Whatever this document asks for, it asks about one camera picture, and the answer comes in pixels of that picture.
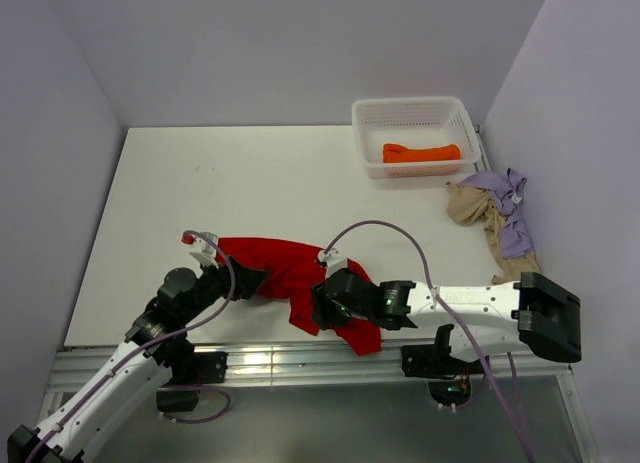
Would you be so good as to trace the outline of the red t-shirt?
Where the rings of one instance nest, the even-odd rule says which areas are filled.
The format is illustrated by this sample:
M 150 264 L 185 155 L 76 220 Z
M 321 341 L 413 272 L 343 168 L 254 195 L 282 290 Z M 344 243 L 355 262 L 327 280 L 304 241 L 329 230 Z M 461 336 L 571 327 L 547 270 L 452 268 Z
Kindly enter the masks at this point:
M 288 300 L 289 323 L 312 336 L 320 327 L 312 320 L 313 286 L 324 281 L 326 269 L 317 262 L 320 247 L 260 237 L 222 237 L 218 247 L 243 267 L 269 273 L 257 291 L 268 300 Z M 358 355 L 381 351 L 381 331 L 366 320 L 351 318 L 345 326 L 331 327 Z

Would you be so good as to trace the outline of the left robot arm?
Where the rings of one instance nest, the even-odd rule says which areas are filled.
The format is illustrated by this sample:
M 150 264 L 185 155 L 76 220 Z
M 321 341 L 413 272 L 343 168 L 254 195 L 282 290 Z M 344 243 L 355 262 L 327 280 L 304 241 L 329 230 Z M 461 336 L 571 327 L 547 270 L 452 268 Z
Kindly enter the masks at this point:
M 206 266 L 200 274 L 171 270 L 98 372 L 36 427 L 20 426 L 9 436 L 9 461 L 93 461 L 141 403 L 169 381 L 191 377 L 195 358 L 188 324 L 219 299 L 250 298 L 268 276 L 236 261 Z

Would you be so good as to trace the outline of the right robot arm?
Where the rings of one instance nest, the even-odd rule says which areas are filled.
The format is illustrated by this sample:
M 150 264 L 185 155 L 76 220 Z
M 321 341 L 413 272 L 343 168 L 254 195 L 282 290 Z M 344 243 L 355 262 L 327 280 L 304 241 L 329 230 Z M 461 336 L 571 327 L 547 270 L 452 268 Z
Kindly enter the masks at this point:
M 311 290 L 312 318 L 323 329 L 368 323 L 387 331 L 432 328 L 443 342 L 435 366 L 457 371 L 465 362 L 529 348 L 556 363 L 582 359 L 579 298 L 540 273 L 494 286 L 429 288 L 413 281 L 374 284 L 341 269 Z

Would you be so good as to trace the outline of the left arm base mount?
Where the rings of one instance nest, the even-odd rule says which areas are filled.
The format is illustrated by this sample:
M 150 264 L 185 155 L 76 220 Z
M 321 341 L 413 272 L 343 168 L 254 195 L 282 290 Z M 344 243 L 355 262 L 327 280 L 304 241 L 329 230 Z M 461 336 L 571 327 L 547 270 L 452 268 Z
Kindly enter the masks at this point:
M 168 385 L 178 390 L 161 389 L 156 393 L 156 407 L 162 413 L 190 413 L 201 399 L 201 392 L 183 386 L 221 384 L 225 380 L 228 353 L 224 351 L 195 352 L 188 356 Z

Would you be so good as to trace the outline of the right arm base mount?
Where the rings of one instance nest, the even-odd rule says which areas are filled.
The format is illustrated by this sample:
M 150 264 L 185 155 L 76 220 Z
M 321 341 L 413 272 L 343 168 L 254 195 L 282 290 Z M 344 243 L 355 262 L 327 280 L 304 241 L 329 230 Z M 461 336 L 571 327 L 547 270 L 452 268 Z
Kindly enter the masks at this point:
M 452 410 L 471 402 L 471 376 L 483 373 L 478 360 L 467 362 L 452 356 L 450 338 L 453 329 L 453 324 L 442 325 L 431 344 L 403 345 L 400 348 L 404 376 L 425 379 L 436 406 Z

